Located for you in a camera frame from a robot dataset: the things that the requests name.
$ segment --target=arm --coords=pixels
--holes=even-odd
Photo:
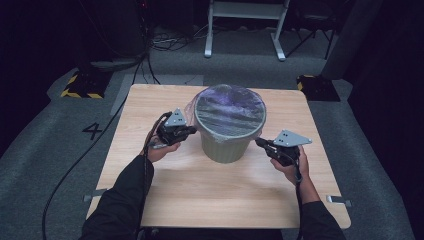
[[[308,239],[346,239],[331,213],[325,208],[315,186],[309,177],[309,165],[302,146],[299,146],[299,167],[302,182],[299,192],[302,198],[301,228],[305,240]],[[294,166],[283,167],[277,160],[271,159],[275,169],[284,173],[286,178],[296,185]]]
[[[85,221],[80,239],[135,239],[154,175],[152,163],[179,146],[180,143],[176,143],[149,150],[148,159],[139,155],[126,166]]]

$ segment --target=gray carpet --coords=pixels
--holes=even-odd
[[[285,51],[298,41],[292,32],[281,36]],[[199,39],[178,51],[153,50],[151,63],[157,78],[202,76],[205,86],[227,83],[296,89],[298,75],[319,74],[325,65],[326,40],[320,34],[285,62],[278,61],[269,30],[221,32],[215,36],[210,59],[203,57],[204,44],[205,39]],[[143,70],[148,76],[146,66]],[[104,129],[115,102],[122,99],[119,92],[125,92],[123,83],[134,70],[114,73],[102,100],[60,97],[74,70],[51,86],[52,102],[0,159],[0,239],[41,238],[41,216],[51,191],[92,144],[91,135],[82,130],[93,123]],[[142,73],[138,74],[137,81],[144,81]],[[341,102],[309,102],[309,106],[342,195],[353,203],[348,208],[352,225],[344,230],[347,239],[414,239],[402,199],[346,101],[351,85],[344,80],[334,85]],[[58,190],[47,215],[48,239],[78,238],[89,207],[82,196],[95,189],[118,121],[119,117]],[[282,232],[285,239],[295,239],[297,230]]]

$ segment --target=hand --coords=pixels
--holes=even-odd
[[[151,141],[155,142],[157,145],[162,144],[157,136],[154,136]],[[152,163],[157,162],[161,160],[167,153],[175,152],[177,149],[181,146],[181,143],[175,143],[172,146],[167,146],[159,149],[153,149],[152,147],[149,147],[149,156],[147,156],[147,159],[149,159]]]
[[[318,195],[317,190],[315,189],[314,183],[309,177],[308,158],[302,146],[299,146],[299,152],[299,171],[300,174],[302,174],[302,182],[300,183],[300,196],[302,199],[302,204],[320,201],[321,199]],[[286,178],[291,183],[293,183],[293,185],[296,185],[295,167],[293,165],[283,167],[275,159],[271,159],[271,163],[274,165],[275,169],[280,172],[283,172]]]
[[[302,174],[302,177],[309,177],[309,165],[308,165],[308,158],[305,154],[305,151],[303,150],[303,146],[299,146],[299,170],[300,174]],[[271,159],[272,165],[274,165],[274,168],[277,169],[280,172],[283,172],[286,178],[293,183],[293,185],[296,185],[296,177],[295,177],[295,167],[293,165],[283,167],[277,160]]]

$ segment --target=black stand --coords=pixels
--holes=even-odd
[[[104,98],[112,72],[84,73],[77,71],[62,92],[62,97]]]
[[[69,1],[48,1],[46,8],[51,9],[52,19],[56,19],[62,27],[62,42],[69,49],[69,55],[74,60],[78,71],[69,80],[68,85],[62,92],[62,97],[79,98],[104,98],[106,87],[109,84],[112,73],[100,72],[94,68],[85,51],[81,33],[72,14],[77,11]]]
[[[301,75],[296,82],[297,88],[305,94],[308,101],[340,102],[332,81],[321,75]]]

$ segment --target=wire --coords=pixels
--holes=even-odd
[[[146,84],[149,84],[149,82],[146,79],[146,76],[144,76],[143,64],[141,64],[141,68],[140,69],[141,69],[141,73],[143,75],[144,81],[146,82]]]
[[[138,71],[140,65],[141,65],[141,62],[137,65],[137,68],[135,69],[134,77],[133,77],[133,81],[132,81],[131,85],[133,85],[134,82],[135,82],[135,78],[137,76],[137,71]],[[125,102],[127,101],[127,98],[128,98],[128,95],[125,97],[124,101],[122,101],[118,110],[116,110],[115,114],[109,120],[109,122],[107,123],[104,130],[100,133],[99,137],[96,140],[94,140],[94,142],[90,145],[90,147],[74,162],[74,164],[72,164],[72,166],[68,169],[68,171],[65,173],[65,175],[63,175],[63,177],[60,179],[60,181],[58,182],[58,184],[54,188],[53,192],[51,193],[51,195],[50,195],[49,199],[47,200],[47,203],[44,207],[43,217],[42,217],[42,221],[41,221],[43,240],[47,240],[47,236],[46,236],[46,216],[47,216],[47,211],[49,209],[50,203],[51,203],[55,193],[57,192],[59,187],[62,185],[63,181],[65,181],[66,177],[68,177],[69,173],[78,165],[79,162],[81,162],[81,160],[90,152],[90,150],[96,145],[96,143],[100,140],[100,138],[105,134],[105,132],[108,130],[108,128],[112,124],[113,120],[116,118],[118,113],[121,111],[121,108],[124,106]]]
[[[302,215],[303,215],[303,210],[302,210],[302,196],[300,194],[300,182],[296,182],[296,197],[297,197],[297,205],[299,208],[299,231],[297,233],[297,238],[296,240],[301,240],[302,239]]]
[[[177,38],[159,39],[157,41],[152,41],[151,48],[157,51],[177,51],[187,46],[191,42],[193,41],[183,36]]]
[[[197,75],[194,75],[194,77],[192,79],[185,81],[184,84],[187,85],[187,83],[193,81],[196,77],[197,77]]]
[[[90,14],[88,13],[87,9],[85,8],[84,4],[81,2],[81,0],[78,0],[79,4],[81,5],[81,8],[83,9],[85,15],[88,17],[88,19],[90,20],[91,24],[93,25],[94,29],[97,32],[97,35],[99,36],[100,40],[102,40],[102,42],[109,48],[109,50],[111,50],[113,53],[115,53],[118,56],[121,57],[125,57],[125,58],[133,58],[133,57],[138,57],[139,55],[125,55],[122,54],[118,51],[116,51],[107,41],[106,38],[103,36],[103,34],[100,33],[98,27],[96,26],[96,23],[94,23],[93,18],[90,16]]]
[[[171,116],[172,112],[166,112],[164,114],[162,114],[162,116],[159,117],[158,120],[156,120],[156,122],[153,124],[152,129],[149,131],[149,133],[147,134],[146,139],[144,140],[144,146],[143,146],[143,158],[144,158],[144,188],[143,188],[143,201],[144,203],[142,203],[143,205],[146,202],[146,198],[147,198],[147,192],[145,191],[146,189],[149,189],[149,186],[147,186],[147,161],[149,161],[147,158],[149,156],[149,147],[150,145],[150,141],[152,139],[153,136],[155,136],[155,132],[156,132],[156,128],[158,127],[159,123],[162,121],[162,119],[164,117],[169,117]],[[140,232],[143,230],[143,227],[138,226],[137,232],[138,235],[140,234]]]
[[[112,51],[114,54],[120,56],[120,57],[124,57],[124,58],[134,58],[134,61],[131,63],[124,63],[124,64],[118,64],[118,65],[113,65],[111,67],[98,67],[98,66],[94,66],[95,68],[97,68],[100,72],[116,72],[116,71],[121,71],[124,69],[128,69],[131,68],[137,64],[140,63],[140,61],[142,61],[144,59],[144,54],[145,52],[142,52],[139,55],[126,55],[123,53],[120,53],[118,51],[116,51],[106,40],[105,36],[99,31],[99,28],[97,27],[96,23],[94,22],[93,18],[90,16],[89,12],[87,11],[87,8],[84,6],[84,4],[81,2],[81,0],[78,0],[81,8],[83,9],[84,14],[87,16],[87,18],[89,19],[90,23],[93,25],[94,30],[96,31],[97,35],[99,36],[100,40],[106,45],[106,47]]]
[[[203,29],[205,29],[207,26],[209,26],[209,24],[206,24],[205,26],[203,26],[202,28],[200,28],[199,30],[197,30],[195,33],[194,33],[194,35],[193,36],[196,36],[197,34],[199,34]]]
[[[149,69],[150,69],[150,73],[152,74],[152,78],[154,81],[156,81],[159,85],[161,85],[161,83],[159,82],[159,80],[155,77],[155,74],[153,73],[153,69],[152,69],[152,64],[150,63],[150,54],[147,54],[147,63],[149,64]]]

